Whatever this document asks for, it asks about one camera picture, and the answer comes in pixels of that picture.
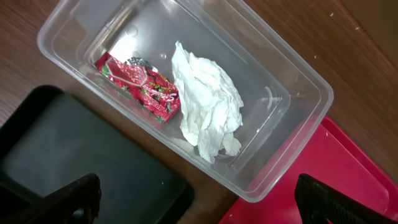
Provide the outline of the red snack wrapper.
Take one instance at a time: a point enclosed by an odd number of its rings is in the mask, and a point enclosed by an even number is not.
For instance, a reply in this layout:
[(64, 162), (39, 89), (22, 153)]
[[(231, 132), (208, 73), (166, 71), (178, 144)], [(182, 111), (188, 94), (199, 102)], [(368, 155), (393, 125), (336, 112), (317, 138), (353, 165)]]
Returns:
[(131, 57), (122, 62), (105, 52), (95, 62), (95, 67), (161, 123), (168, 122), (180, 108), (177, 87), (142, 58)]

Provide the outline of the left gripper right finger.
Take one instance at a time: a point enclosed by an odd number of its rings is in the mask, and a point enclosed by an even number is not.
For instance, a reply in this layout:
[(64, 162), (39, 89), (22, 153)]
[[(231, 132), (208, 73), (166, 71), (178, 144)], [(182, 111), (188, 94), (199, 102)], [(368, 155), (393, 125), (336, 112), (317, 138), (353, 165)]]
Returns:
[(308, 174), (300, 174), (295, 201), (303, 224), (395, 224)]

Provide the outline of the white tissue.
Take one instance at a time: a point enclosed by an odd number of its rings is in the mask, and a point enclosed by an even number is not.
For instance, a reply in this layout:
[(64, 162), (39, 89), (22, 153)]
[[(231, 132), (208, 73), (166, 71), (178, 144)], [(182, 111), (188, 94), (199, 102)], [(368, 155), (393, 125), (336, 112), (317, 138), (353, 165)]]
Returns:
[(244, 103), (228, 74), (216, 62), (195, 56), (177, 41), (172, 75), (180, 98), (184, 138), (210, 164), (223, 149), (228, 156), (237, 155), (242, 145), (234, 132), (243, 125), (240, 109)]

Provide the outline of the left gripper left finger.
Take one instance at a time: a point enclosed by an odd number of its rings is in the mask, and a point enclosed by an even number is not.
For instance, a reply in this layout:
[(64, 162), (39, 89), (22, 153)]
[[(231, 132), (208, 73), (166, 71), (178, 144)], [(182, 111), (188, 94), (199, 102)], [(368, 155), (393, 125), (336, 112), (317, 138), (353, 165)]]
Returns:
[(100, 179), (87, 174), (31, 205), (1, 220), (6, 224), (63, 223), (78, 209), (84, 223), (93, 223), (100, 211)]

